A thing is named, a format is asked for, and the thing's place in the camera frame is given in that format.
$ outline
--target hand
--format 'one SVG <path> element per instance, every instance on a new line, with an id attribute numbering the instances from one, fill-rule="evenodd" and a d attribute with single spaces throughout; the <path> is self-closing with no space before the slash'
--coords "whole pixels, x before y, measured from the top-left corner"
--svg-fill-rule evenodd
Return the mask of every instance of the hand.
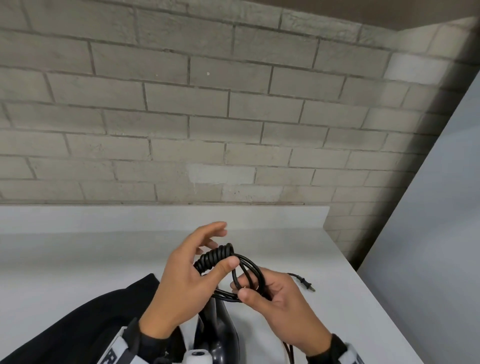
<path id="1" fill-rule="evenodd" d="M 211 237 L 225 236 L 226 222 L 213 222 L 191 233 L 168 257 L 155 296 L 140 318 L 140 331 L 152 338 L 166 339 L 173 330 L 190 320 L 206 305 L 220 281 L 240 261 L 236 256 L 221 260 L 208 274 L 200 276 L 193 267 L 200 246 L 218 247 Z"/>
<path id="2" fill-rule="evenodd" d="M 280 340 L 296 346 L 307 356 L 318 355 L 328 350 L 332 334 L 315 315 L 292 277 L 287 273 L 265 268 L 261 268 L 261 271 L 272 300 L 265 299 L 249 288 L 238 291 L 240 300 L 262 314 Z M 254 284 L 257 284 L 256 277 L 253 274 L 250 276 Z M 248 287 L 248 280 L 244 274 L 238 280 L 240 285 Z"/>

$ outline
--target sleeve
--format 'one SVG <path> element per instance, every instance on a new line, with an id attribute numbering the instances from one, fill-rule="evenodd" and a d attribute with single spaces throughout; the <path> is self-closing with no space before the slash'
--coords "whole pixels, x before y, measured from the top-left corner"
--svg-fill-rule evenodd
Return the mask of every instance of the sleeve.
<path id="1" fill-rule="evenodd" d="M 307 356 L 308 364 L 364 364 L 355 348 L 332 335 L 330 348 L 316 356 Z"/>
<path id="2" fill-rule="evenodd" d="M 154 339 L 140 332 L 135 318 L 115 335 L 97 364 L 169 364 L 168 339 Z"/>

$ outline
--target power cord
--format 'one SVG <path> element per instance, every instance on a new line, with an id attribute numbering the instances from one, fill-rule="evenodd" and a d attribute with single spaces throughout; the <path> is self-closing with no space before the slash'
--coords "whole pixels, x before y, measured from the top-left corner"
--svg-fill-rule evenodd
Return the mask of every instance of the power cord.
<path id="1" fill-rule="evenodd" d="M 240 260 L 240 268 L 247 277 L 249 287 L 254 287 L 253 281 L 250 277 L 250 274 L 248 274 L 248 270 L 252 272 L 252 274 L 257 278 L 258 281 L 258 286 L 257 286 L 257 292 L 261 294 L 263 297 L 272 300 L 268 292 L 266 291 L 266 284 L 265 284 L 265 277 L 262 274 L 262 271 L 260 268 L 252 262 L 250 259 L 247 257 L 244 257 L 243 255 L 236 254 L 233 250 L 232 244 L 228 243 L 227 245 L 220 245 L 218 248 L 210 250 L 209 252 L 202 254 L 200 258 L 193 264 L 195 269 L 200 273 L 204 274 L 206 271 L 212 269 L 217 265 L 217 263 L 220 260 L 223 260 L 229 256 L 236 256 Z M 298 274 L 294 273 L 288 273 L 290 276 L 295 277 L 300 281 L 300 284 L 302 284 L 306 289 L 311 290 L 312 292 L 315 292 L 315 289 L 312 287 L 312 284 L 307 282 L 307 280 L 304 277 L 299 276 Z M 232 271 L 232 279 L 233 283 L 235 284 L 235 287 L 237 287 L 238 290 L 243 288 L 238 279 L 237 279 L 237 273 L 235 270 Z M 236 293 L 232 292 L 227 292 L 224 290 L 216 289 L 214 294 L 212 295 L 213 298 L 218 298 L 219 300 L 226 301 L 226 302 L 241 302 L 238 295 Z M 287 345 L 287 343 L 282 342 L 283 346 L 285 347 L 285 350 L 287 351 L 288 355 L 288 360 L 290 361 L 290 364 L 295 364 L 295 358 L 293 357 L 293 346 L 292 345 Z"/>

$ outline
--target brick wall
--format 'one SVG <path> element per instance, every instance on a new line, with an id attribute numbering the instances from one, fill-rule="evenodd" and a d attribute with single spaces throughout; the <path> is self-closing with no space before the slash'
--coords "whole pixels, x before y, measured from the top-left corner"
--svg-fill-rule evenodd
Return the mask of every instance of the brick wall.
<path id="1" fill-rule="evenodd" d="M 478 70 L 475 26 L 1 0 L 0 203 L 329 205 L 361 256 Z"/>

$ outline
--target white table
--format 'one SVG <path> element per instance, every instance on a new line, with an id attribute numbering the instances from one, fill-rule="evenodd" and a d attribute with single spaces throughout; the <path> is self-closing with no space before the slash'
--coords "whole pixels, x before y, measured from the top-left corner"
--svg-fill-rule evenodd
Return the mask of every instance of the white table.
<path id="1" fill-rule="evenodd" d="M 195 227 L 229 223 L 235 251 L 256 264 L 297 273 L 325 325 L 354 344 L 367 364 L 422 363 L 322 229 L 322 206 L 4 206 L 0 207 L 0 358 L 74 308 L 155 273 Z M 227 289 L 231 277 L 222 282 Z M 227 303 L 244 363 L 287 363 L 265 320 Z M 187 347 L 196 318 L 182 326 Z M 305 363 L 295 351 L 297 363 Z"/>

